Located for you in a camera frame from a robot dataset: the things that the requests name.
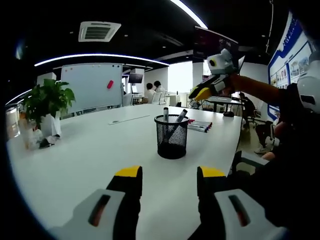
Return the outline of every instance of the white flower pot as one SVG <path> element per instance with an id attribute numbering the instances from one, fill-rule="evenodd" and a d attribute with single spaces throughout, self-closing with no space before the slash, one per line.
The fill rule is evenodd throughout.
<path id="1" fill-rule="evenodd" d="M 56 134 L 59 134 L 61 137 L 60 112 L 57 111 L 55 117 L 51 116 L 51 114 L 43 117 L 40 126 L 44 137 L 54 136 Z"/>

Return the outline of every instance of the air conditioning vent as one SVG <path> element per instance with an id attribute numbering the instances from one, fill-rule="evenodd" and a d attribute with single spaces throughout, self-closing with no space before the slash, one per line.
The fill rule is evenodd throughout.
<path id="1" fill-rule="evenodd" d="M 119 23 L 84 21 L 80 25 L 79 42 L 110 42 L 121 27 Z"/>

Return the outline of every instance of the sneaker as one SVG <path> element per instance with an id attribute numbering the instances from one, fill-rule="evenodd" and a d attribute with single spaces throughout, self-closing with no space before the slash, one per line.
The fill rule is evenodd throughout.
<path id="1" fill-rule="evenodd" d="M 254 152 L 256 154 L 266 154 L 267 152 L 270 152 L 270 150 L 269 150 L 269 148 L 263 147 L 262 145 L 260 145 L 260 147 L 258 147 L 256 150 L 254 150 Z"/>

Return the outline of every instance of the green plant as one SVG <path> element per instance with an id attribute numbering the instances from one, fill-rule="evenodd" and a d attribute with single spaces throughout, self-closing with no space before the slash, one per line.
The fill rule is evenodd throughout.
<path id="1" fill-rule="evenodd" d="M 40 128 L 42 117 L 51 114 L 55 118 L 58 111 L 68 112 L 68 105 L 72 107 L 72 101 L 76 99 L 70 88 L 62 88 L 65 85 L 69 83 L 54 79 L 45 79 L 42 86 L 36 85 L 23 99 L 26 118 L 35 120 Z"/>

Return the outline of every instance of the conference table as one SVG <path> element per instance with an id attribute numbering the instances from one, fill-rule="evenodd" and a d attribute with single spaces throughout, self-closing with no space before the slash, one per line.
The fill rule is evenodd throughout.
<path id="1" fill-rule="evenodd" d="M 182 110 L 169 107 L 170 114 Z M 25 150 L 21 136 L 9 140 L 17 186 L 43 227 L 49 232 L 62 227 L 74 208 L 105 189 L 117 171 L 139 165 L 143 180 L 136 239 L 189 238 L 200 224 L 197 167 L 229 173 L 241 117 L 188 109 L 187 117 L 213 122 L 212 128 L 208 133 L 188 129 L 186 155 L 170 160 L 157 153 L 154 118 L 162 114 L 163 106 L 142 104 L 64 119 L 61 140 L 45 149 Z"/>
<path id="2" fill-rule="evenodd" d="M 232 100 L 228 97 L 219 97 L 219 96 L 211 96 L 205 100 L 207 103 L 213 104 L 213 111 L 217 112 L 217 105 L 225 105 L 226 104 L 226 111 L 228 111 L 229 105 L 238 105 L 242 106 L 243 103 L 241 101 Z"/>

